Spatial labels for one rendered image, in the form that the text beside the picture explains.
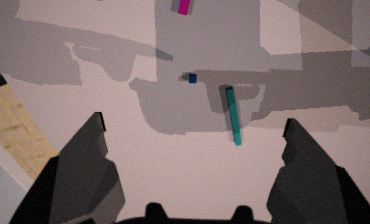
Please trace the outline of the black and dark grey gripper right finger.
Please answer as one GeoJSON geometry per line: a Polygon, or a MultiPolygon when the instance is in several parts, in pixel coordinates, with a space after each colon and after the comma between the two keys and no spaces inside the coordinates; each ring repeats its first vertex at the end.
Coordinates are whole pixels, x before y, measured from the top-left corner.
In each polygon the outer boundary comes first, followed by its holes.
{"type": "Polygon", "coordinates": [[[287,144],[267,200],[274,224],[370,224],[370,204],[345,168],[294,118],[288,118],[287,144]]]}

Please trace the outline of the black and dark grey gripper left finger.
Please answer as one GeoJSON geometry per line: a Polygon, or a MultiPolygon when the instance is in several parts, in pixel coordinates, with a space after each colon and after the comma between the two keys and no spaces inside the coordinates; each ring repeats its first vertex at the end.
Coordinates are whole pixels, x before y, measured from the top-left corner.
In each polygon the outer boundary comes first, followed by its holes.
{"type": "Polygon", "coordinates": [[[49,159],[9,224],[113,224],[125,205],[108,149],[102,112],[49,159]]]}

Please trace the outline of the magenta rectangular block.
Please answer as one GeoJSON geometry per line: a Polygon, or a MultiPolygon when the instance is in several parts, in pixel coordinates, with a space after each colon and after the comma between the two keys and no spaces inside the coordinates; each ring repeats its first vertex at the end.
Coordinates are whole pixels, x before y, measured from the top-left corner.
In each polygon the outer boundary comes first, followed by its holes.
{"type": "Polygon", "coordinates": [[[178,10],[179,14],[187,15],[189,2],[190,0],[180,0],[179,10],[178,10]]]}

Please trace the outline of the turquoise rod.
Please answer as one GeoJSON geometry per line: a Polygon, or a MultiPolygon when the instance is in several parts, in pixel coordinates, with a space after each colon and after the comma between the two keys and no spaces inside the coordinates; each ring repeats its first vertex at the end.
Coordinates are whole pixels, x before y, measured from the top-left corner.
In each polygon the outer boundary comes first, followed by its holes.
{"type": "Polygon", "coordinates": [[[225,90],[226,90],[227,101],[228,101],[228,106],[229,106],[234,141],[235,141],[235,145],[239,146],[239,145],[242,145],[242,141],[241,141],[241,134],[240,134],[240,127],[239,127],[234,88],[227,87],[225,88],[225,90]]]}

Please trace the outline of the small blue block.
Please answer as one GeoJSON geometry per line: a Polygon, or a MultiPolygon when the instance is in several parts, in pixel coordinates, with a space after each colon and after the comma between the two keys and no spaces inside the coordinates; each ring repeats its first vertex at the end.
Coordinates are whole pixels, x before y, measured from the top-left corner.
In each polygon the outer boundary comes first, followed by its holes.
{"type": "Polygon", "coordinates": [[[196,83],[197,75],[196,74],[189,74],[189,83],[196,83]]]}

